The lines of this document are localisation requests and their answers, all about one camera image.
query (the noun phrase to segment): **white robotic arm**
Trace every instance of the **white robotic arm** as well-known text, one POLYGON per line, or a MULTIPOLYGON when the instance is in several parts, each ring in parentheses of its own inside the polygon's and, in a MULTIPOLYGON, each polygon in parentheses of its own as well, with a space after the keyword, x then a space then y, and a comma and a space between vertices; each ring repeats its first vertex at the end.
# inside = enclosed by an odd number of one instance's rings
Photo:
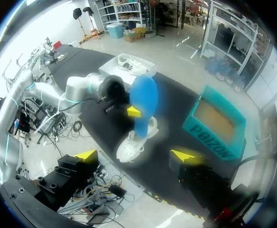
POLYGON ((60 110, 69 108, 66 110, 67 114, 80 115, 83 101, 89 95, 93 94, 97 99, 108 96, 107 90, 103 88, 110 80, 96 73, 86 77, 70 77, 65 92, 56 85, 34 82, 32 68, 44 51, 39 50, 29 68, 20 74, 0 110, 0 185, 16 177, 16 169, 22 162, 22 144, 10 135, 8 130, 13 124, 23 97, 34 97, 54 107, 59 105, 60 110))

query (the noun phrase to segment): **white sneaker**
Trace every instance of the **white sneaker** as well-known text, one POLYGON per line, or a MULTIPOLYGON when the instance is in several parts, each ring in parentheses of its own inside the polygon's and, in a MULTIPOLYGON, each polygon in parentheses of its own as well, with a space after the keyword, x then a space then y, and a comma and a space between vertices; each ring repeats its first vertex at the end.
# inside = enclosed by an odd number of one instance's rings
POLYGON ((118 67, 121 70, 129 71, 134 76, 145 75, 148 72, 147 67, 141 62, 122 55, 118 56, 118 67))
POLYGON ((143 145, 145 142, 158 133, 157 120, 152 116, 148 125, 148 134, 145 138, 135 141, 134 131, 130 131, 128 137, 119 145, 116 157, 120 162, 133 162, 135 158, 144 151, 143 145))

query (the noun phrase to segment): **metal rack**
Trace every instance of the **metal rack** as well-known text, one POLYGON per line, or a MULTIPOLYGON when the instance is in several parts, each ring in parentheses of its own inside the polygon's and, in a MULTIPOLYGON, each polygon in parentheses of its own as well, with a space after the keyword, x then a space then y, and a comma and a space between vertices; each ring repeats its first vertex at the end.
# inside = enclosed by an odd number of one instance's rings
POLYGON ((112 5, 104 6, 104 7, 100 7, 100 8, 98 7, 98 5, 96 5, 96 6, 97 6, 97 10, 98 10, 98 13, 99 13, 99 16, 101 19, 101 23, 102 23, 105 33, 107 32, 106 26, 111 23, 118 23, 118 22, 123 23, 125 21, 137 21, 137 22, 140 22, 141 25, 143 24, 144 18, 142 17, 142 9, 141 9, 141 5, 139 2, 129 2, 129 3, 119 4, 119 5, 112 4, 112 5), (128 11, 119 11, 118 10, 119 6, 125 6, 125 5, 129 5, 129 4, 137 4, 138 10, 128 10, 128 11), (105 9, 107 9, 109 7, 113 7, 114 12, 103 14, 103 12, 105 12, 105 9), (139 18, 138 19, 119 19, 119 14, 122 14, 122 13, 139 13, 139 18), (112 15, 114 15, 116 18, 111 20, 110 16, 112 16, 112 15))
POLYGON ((239 17, 237 17, 236 15, 234 15, 233 13, 229 12, 228 10, 222 8, 219 5, 216 5, 213 1, 211 2, 211 7, 210 7, 210 18, 209 18, 209 22, 206 28, 206 34, 205 34, 205 39, 203 42, 203 46, 202 46, 202 50, 201 50, 201 57, 204 55, 205 53, 205 47, 206 45, 210 45, 212 48, 217 49, 218 51, 224 53, 225 55, 227 55, 229 58, 231 58, 233 61, 235 61, 238 65, 239 65, 239 69, 238 69, 238 74, 240 74, 243 70, 243 68, 245 67, 246 63, 248 62, 251 53, 254 51, 253 47, 256 43, 256 39, 257 39, 257 34, 258 34, 258 26, 255 25, 256 28, 251 27, 249 24, 247 24, 244 20, 240 19, 239 17), (230 18, 239 21, 240 24, 243 25, 244 29, 242 29, 240 26, 237 26, 236 23, 232 23, 232 20, 228 21, 227 19, 220 17, 216 14, 217 10, 224 12, 224 14, 228 15, 230 18), (222 21, 223 24, 227 24, 228 26, 232 27, 233 29, 236 29, 236 31, 238 31, 239 33, 241 33, 242 35, 244 35, 249 41, 250 41, 250 46, 247 50, 247 52, 244 54, 246 55, 244 60, 242 62, 240 62, 238 59, 236 59, 233 55, 231 55, 229 53, 232 42, 230 44, 230 47, 228 49, 227 52, 221 50, 219 47, 215 46, 213 43, 208 41, 209 38, 209 33, 210 33, 210 28, 212 27, 212 22, 214 19, 217 19, 219 21, 222 21))

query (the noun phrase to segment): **teal box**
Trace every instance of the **teal box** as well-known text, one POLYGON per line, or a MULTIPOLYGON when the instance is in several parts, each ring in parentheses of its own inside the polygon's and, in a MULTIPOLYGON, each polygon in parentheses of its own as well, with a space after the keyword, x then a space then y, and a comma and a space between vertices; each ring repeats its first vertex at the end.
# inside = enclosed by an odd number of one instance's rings
POLYGON ((200 97, 191 109, 182 125, 183 129, 193 135, 197 140, 211 149, 223 161, 238 159, 241 156, 246 128, 246 119, 242 114, 221 94, 206 85, 200 97), (201 100, 218 109, 233 125, 229 143, 222 140, 200 119, 195 116, 201 100))

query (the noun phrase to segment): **white wall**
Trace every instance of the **white wall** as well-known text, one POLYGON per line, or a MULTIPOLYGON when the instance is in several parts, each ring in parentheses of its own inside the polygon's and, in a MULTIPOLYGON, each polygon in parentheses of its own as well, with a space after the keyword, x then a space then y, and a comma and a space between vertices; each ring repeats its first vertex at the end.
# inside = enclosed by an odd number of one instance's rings
MULTIPOLYGON (((88 6, 87 0, 56 4, 34 17, 10 40, 0 53, 0 97, 7 95, 6 82, 1 75, 10 59, 12 63, 6 71, 6 77, 13 78, 19 70, 16 59, 23 53, 19 63, 24 64, 32 50, 44 43, 46 37, 49 37, 53 44, 59 40, 62 44, 72 41, 79 43, 82 40, 84 33, 78 20, 73 18, 73 10, 75 8, 82 10, 86 6, 88 6)), ((83 12, 80 20, 86 34, 89 35, 92 26, 88 13, 83 12)))

